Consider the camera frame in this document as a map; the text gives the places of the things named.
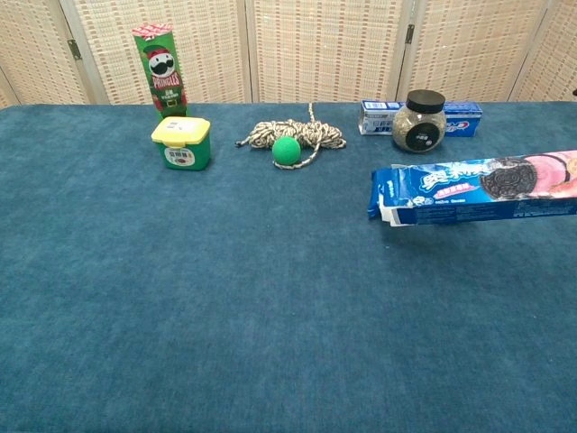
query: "woven screen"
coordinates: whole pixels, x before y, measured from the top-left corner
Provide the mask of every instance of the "woven screen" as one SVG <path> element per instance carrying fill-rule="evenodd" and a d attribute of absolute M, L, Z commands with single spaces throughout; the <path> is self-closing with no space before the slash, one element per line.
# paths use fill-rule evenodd
<path fill-rule="evenodd" d="M 2 108 L 6 108 L 7 106 L 11 106 L 13 104 L 12 99 L 9 95 L 4 91 L 3 88 L 0 88 L 0 110 Z"/>
<path fill-rule="evenodd" d="M 402 0 L 251 1 L 260 101 L 394 97 Z"/>
<path fill-rule="evenodd" d="M 0 65 L 23 104 L 88 102 L 55 11 L 53 0 L 2 3 Z"/>
<path fill-rule="evenodd" d="M 543 4 L 544 0 L 428 0 L 416 29 L 408 90 L 430 88 L 449 100 L 507 100 Z"/>
<path fill-rule="evenodd" d="M 577 3 L 560 0 L 551 11 L 536 53 L 527 59 L 527 73 L 514 99 L 574 100 L 577 88 Z"/>
<path fill-rule="evenodd" d="M 235 0 L 75 0 L 112 104 L 149 104 L 151 93 L 131 29 L 170 23 L 188 101 L 241 102 L 242 47 Z"/>

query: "black jar lid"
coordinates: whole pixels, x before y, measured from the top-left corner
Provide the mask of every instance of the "black jar lid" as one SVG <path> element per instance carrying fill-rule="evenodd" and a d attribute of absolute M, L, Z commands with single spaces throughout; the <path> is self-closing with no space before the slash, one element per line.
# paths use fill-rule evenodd
<path fill-rule="evenodd" d="M 443 110 L 444 96 L 434 90 L 411 90 L 407 95 L 407 108 L 422 113 L 432 115 Z"/>

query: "blue and white box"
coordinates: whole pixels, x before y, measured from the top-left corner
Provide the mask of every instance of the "blue and white box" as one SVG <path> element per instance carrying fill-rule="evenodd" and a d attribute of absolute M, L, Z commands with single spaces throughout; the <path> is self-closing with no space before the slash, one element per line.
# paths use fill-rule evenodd
<path fill-rule="evenodd" d="M 369 217 L 391 226 L 577 214 L 577 151 L 372 173 Z"/>
<path fill-rule="evenodd" d="M 359 116 L 359 131 L 362 135 L 392 135 L 393 118 L 404 102 L 380 102 L 363 100 Z M 473 137 L 483 114 L 476 102 L 445 102 L 447 137 Z"/>

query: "seasoning jar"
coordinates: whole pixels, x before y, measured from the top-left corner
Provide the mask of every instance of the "seasoning jar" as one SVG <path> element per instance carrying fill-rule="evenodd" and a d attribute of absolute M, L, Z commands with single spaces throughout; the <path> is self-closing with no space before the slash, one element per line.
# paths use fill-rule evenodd
<path fill-rule="evenodd" d="M 443 111 L 444 96 L 433 90 L 408 92 L 407 103 L 393 119 L 393 140 L 401 149 L 428 152 L 444 137 L 447 125 Z"/>

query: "coiled rope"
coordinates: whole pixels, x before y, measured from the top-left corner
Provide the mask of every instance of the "coiled rope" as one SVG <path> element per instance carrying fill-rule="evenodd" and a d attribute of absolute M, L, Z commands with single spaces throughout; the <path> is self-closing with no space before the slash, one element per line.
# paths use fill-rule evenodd
<path fill-rule="evenodd" d="M 303 124 L 292 119 L 276 122 L 259 122 L 254 126 L 248 137 L 236 142 L 236 147 L 250 144 L 255 149 L 269 149 L 274 142 L 283 136 L 293 137 L 300 144 L 300 148 L 312 147 L 313 152 L 308 158 L 293 165 L 281 165 L 276 161 L 274 165 L 283 170 L 301 169 L 310 164 L 318 155 L 321 147 L 326 149 L 342 149 L 346 145 L 340 129 L 329 124 L 323 124 L 315 119 L 313 104 L 308 104 L 310 122 Z"/>

